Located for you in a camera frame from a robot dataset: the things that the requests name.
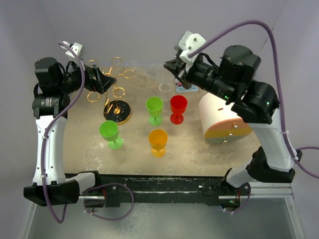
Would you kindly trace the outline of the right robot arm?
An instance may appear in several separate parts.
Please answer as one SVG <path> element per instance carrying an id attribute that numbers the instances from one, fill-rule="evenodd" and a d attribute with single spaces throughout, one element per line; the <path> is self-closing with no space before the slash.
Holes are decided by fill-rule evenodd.
<path id="1" fill-rule="evenodd" d="M 173 60 L 166 61 L 164 68 L 170 71 L 184 87 L 199 88 L 231 105 L 231 110 L 247 123 L 257 136 L 260 147 L 246 164 L 230 168 L 222 182 L 222 191 L 233 195 L 243 184 L 252 180 L 263 183 L 292 183 L 294 163 L 300 151 L 289 150 L 290 142 L 282 130 L 282 105 L 277 91 L 264 82 L 253 79 L 261 63 L 259 56 L 242 45 L 231 45 L 223 53 L 220 65 L 200 53 L 193 66 L 186 70 L 181 51 Z"/>

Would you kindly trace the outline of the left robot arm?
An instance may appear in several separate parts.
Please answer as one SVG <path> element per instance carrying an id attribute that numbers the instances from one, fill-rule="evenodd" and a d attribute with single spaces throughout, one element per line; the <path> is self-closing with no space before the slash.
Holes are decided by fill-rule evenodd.
<path id="1" fill-rule="evenodd" d="M 84 66 L 82 72 L 70 61 L 72 72 L 66 72 L 53 57 L 35 62 L 38 83 L 32 103 L 37 127 L 38 147 L 36 170 L 32 185 L 24 187 L 23 196 L 45 207 L 75 204 L 86 190 L 91 195 L 101 193 L 103 184 L 97 171 L 80 172 L 66 178 L 63 166 L 63 137 L 71 105 L 70 94 L 82 87 L 103 94 L 116 83 L 116 78 L 104 75 L 98 66 Z"/>

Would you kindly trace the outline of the gold wine glass rack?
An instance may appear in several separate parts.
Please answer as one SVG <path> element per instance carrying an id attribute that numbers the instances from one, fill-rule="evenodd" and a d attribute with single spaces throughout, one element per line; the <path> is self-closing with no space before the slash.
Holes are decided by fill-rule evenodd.
<path id="1" fill-rule="evenodd" d="M 108 71 L 102 70 L 103 75 L 105 76 L 112 76 L 112 70 L 114 67 L 118 67 L 121 65 L 122 59 L 121 57 L 113 57 L 111 61 L 111 67 L 109 68 Z M 133 69 L 127 69 L 124 70 L 123 73 L 120 73 L 117 77 L 124 77 L 125 79 L 133 79 L 135 77 L 135 70 Z M 122 98 L 126 94 L 126 91 L 123 87 L 117 87 L 117 86 L 112 86 L 112 96 L 108 97 L 108 91 L 103 93 L 105 95 L 105 103 L 104 103 L 104 109 L 103 109 L 103 116 L 106 121 L 114 121 L 117 125 L 124 124 L 125 122 L 128 121 L 128 119 L 131 116 L 131 107 L 130 105 L 124 101 Z M 122 91 L 121 95 L 117 95 L 117 91 Z M 101 94 L 98 92 L 93 92 L 90 91 L 87 94 L 87 101 L 91 103 L 95 103 L 99 101 L 101 98 Z"/>

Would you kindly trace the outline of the red wine glass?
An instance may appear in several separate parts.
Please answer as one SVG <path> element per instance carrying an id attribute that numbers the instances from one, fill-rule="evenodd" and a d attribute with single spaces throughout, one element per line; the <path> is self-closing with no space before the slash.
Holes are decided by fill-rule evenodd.
<path id="1" fill-rule="evenodd" d="M 183 113 L 187 107 L 187 99 L 182 95 L 175 95 L 170 100 L 170 108 L 172 115 L 170 116 L 170 121 L 173 124 L 181 124 L 184 120 Z"/>

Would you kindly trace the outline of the white round drawer box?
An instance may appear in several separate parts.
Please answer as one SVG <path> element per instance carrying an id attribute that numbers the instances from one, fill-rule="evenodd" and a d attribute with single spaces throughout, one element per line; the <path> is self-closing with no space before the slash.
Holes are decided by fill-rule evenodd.
<path id="1" fill-rule="evenodd" d="M 232 103 L 227 105 L 223 99 L 211 93 L 201 98 L 198 104 L 198 114 L 205 142 L 230 143 L 252 132 L 248 124 L 231 110 L 232 106 Z"/>

